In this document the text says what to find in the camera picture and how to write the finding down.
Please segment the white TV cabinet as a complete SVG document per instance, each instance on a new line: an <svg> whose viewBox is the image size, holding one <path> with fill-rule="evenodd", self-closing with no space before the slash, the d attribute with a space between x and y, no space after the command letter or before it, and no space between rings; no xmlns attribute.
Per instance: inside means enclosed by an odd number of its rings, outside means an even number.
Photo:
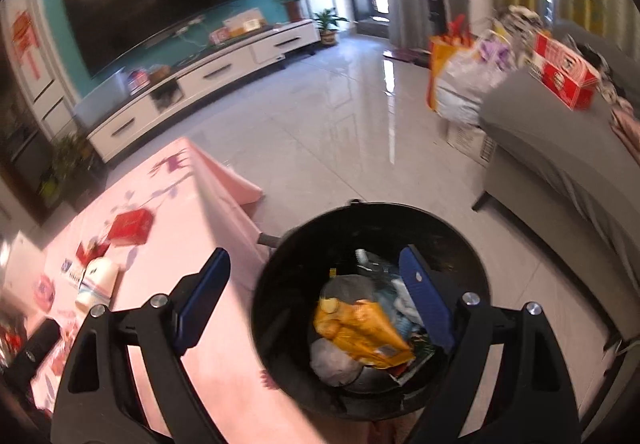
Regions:
<svg viewBox="0 0 640 444"><path fill-rule="evenodd" d="M299 50L314 51L320 41L311 20L285 24L232 42L180 68L106 117L88 134L103 161L115 158L134 141L199 100L224 90Z"/></svg>

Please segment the red gold wrapper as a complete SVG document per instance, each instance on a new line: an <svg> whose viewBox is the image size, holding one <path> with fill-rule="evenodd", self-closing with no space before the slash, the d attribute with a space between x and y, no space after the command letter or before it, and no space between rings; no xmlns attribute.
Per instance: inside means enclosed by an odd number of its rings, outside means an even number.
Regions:
<svg viewBox="0 0 640 444"><path fill-rule="evenodd" d="M85 268L92 260L102 258L110 246L106 239L91 238L87 245L78 244L76 258Z"/></svg>

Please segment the white striped paper cup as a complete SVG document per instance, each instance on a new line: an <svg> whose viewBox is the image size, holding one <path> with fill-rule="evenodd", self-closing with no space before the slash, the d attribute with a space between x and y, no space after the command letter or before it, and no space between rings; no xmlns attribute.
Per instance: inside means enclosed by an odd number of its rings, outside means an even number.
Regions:
<svg viewBox="0 0 640 444"><path fill-rule="evenodd" d="M93 259L87 265L75 299L76 308L88 313L96 305L109 307L112 302L120 265L110 258Z"/></svg>

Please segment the white tissue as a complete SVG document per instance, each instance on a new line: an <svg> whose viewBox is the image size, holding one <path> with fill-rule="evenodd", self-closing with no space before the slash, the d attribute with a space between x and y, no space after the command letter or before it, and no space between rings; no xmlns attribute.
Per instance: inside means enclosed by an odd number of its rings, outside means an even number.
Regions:
<svg viewBox="0 0 640 444"><path fill-rule="evenodd" d="M319 379L329 386L347 386L363 370L362 364L323 338L311 343L310 366Z"/></svg>

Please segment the yellow snack bag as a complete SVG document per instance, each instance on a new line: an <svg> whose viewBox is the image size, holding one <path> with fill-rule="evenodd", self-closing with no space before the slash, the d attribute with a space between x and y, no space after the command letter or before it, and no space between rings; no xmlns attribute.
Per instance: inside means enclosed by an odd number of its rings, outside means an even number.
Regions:
<svg viewBox="0 0 640 444"><path fill-rule="evenodd" d="M400 337L378 302L320 298L314 329L364 366L390 369L414 359L411 346Z"/></svg>

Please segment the red white carton box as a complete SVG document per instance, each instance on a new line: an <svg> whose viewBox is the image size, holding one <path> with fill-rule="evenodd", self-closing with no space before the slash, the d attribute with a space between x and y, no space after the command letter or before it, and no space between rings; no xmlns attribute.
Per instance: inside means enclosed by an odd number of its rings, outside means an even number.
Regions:
<svg viewBox="0 0 640 444"><path fill-rule="evenodd" d="M601 81L600 73L562 42L538 33L530 71L565 106L588 110Z"/></svg>

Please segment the potted green plant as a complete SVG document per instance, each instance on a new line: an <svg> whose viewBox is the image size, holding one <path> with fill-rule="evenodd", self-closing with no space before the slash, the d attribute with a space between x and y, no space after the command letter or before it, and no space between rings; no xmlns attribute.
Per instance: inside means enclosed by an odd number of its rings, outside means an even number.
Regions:
<svg viewBox="0 0 640 444"><path fill-rule="evenodd" d="M319 30L322 45L333 47L337 44L337 32L340 25L347 24L348 19L338 15L335 8L329 8L315 13L314 22Z"/></svg>

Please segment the white purple plastic bag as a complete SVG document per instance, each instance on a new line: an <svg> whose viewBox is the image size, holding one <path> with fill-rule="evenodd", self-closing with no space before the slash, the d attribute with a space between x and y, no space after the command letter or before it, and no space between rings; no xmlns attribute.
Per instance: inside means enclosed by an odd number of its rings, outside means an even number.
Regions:
<svg viewBox="0 0 640 444"><path fill-rule="evenodd" d="M435 112L451 123L478 126L488 93L516 68L510 41L486 30L471 48L461 49L435 79Z"/></svg>

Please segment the grey sofa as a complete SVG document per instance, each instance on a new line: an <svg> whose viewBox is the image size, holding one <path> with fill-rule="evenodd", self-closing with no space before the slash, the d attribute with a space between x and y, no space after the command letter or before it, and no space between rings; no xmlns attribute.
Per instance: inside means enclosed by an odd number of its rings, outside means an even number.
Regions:
<svg viewBox="0 0 640 444"><path fill-rule="evenodd" d="M539 237L590 292L617 338L639 334L639 165L600 96L572 111L526 68L488 93L495 141L484 195Z"/></svg>

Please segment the red cigarette box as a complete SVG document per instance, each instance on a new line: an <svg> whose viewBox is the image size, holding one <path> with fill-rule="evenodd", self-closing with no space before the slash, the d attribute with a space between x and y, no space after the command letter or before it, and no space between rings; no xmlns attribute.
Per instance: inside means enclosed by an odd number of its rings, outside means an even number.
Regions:
<svg viewBox="0 0 640 444"><path fill-rule="evenodd" d="M154 222L154 213L141 208L118 215L107 234L113 246L140 246L149 238Z"/></svg>

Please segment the black round trash bin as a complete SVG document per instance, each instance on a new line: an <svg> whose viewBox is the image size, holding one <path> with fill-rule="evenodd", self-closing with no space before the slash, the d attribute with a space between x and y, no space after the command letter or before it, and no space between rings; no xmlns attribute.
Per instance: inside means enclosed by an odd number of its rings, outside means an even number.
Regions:
<svg viewBox="0 0 640 444"><path fill-rule="evenodd" d="M274 239L255 289L252 333L269 377L299 406L374 421L422 408L452 340L410 291L416 249L436 275L490 296L469 242L430 213L355 203Z"/></svg>

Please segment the orange red shopping bag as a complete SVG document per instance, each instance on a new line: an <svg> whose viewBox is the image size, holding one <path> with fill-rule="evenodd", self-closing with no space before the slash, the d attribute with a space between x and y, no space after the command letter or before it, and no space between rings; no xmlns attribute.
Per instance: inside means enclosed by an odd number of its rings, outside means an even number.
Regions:
<svg viewBox="0 0 640 444"><path fill-rule="evenodd" d="M435 97L436 79L445 64L454 54L468 50L472 46L472 37L469 27L466 25L466 15L459 14L452 22L448 23L446 32L430 37L431 68L428 81L426 104L433 111L437 111Z"/></svg>

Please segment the pink patterned tablecloth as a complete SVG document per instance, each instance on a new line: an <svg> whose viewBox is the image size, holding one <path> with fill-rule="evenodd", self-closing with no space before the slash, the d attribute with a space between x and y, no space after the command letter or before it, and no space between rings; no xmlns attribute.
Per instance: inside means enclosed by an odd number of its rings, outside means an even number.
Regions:
<svg viewBox="0 0 640 444"><path fill-rule="evenodd" d="M171 142L132 169L53 238L46 272L55 281L52 317L80 324L77 289L62 275L80 245L107 235L121 213L139 208L154 216L141 246L111 247L122 267L115 310L137 308L167 294L179 279L201 270L218 247L231 257L231 279L198 346L183 364L222 435L231 443L320 443L303 412L271 383L250 335L250 301L267 259L247 206L262 190L222 166L186 138Z"/></svg>

